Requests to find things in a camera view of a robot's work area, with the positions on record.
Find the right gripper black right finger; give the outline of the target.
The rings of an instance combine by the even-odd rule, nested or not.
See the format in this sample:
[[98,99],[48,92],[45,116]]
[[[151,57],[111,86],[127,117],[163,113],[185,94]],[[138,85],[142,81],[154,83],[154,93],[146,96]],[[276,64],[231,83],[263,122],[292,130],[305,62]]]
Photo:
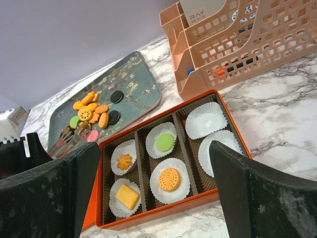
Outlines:
[[315,238],[317,183],[247,158],[219,141],[209,147],[231,238]]

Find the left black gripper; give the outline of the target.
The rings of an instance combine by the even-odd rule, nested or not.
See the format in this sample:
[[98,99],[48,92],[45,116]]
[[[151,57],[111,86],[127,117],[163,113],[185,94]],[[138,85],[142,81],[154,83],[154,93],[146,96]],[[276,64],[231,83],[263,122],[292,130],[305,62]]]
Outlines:
[[5,179],[51,161],[36,132],[0,143],[0,177]]

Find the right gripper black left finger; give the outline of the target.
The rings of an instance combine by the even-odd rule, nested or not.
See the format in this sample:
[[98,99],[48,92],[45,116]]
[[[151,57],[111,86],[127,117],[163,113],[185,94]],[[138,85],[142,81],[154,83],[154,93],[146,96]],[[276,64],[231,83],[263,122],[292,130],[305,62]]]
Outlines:
[[0,181],[2,238],[78,238],[101,150],[87,143]]

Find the yellow square cookie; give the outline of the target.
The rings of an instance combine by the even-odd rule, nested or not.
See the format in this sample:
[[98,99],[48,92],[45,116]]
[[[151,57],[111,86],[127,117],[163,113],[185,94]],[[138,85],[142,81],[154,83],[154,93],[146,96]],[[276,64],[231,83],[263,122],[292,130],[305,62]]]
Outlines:
[[122,184],[117,191],[115,198],[126,208],[133,210],[140,198],[140,195],[126,184]]

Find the pink round cookie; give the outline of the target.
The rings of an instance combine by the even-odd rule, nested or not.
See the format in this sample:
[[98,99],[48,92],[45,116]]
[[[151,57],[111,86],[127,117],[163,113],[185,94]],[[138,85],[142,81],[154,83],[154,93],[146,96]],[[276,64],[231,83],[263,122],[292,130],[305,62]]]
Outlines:
[[88,142],[97,142],[99,139],[99,132],[97,130],[92,130],[87,137]]

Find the brown swirl cookie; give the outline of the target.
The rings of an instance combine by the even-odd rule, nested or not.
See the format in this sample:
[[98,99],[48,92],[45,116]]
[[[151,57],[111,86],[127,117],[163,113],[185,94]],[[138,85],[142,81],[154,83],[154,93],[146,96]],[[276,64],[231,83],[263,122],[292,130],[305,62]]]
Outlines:
[[129,154],[122,154],[117,158],[116,166],[121,171],[128,170],[132,166],[132,157]]

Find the orange cookie tin box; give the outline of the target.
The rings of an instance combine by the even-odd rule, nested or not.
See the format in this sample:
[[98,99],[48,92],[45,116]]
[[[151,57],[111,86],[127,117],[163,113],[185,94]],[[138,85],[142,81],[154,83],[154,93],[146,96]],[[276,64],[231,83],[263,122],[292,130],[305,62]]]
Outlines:
[[83,229],[119,231],[218,200],[213,140],[250,157],[214,89],[100,142]]

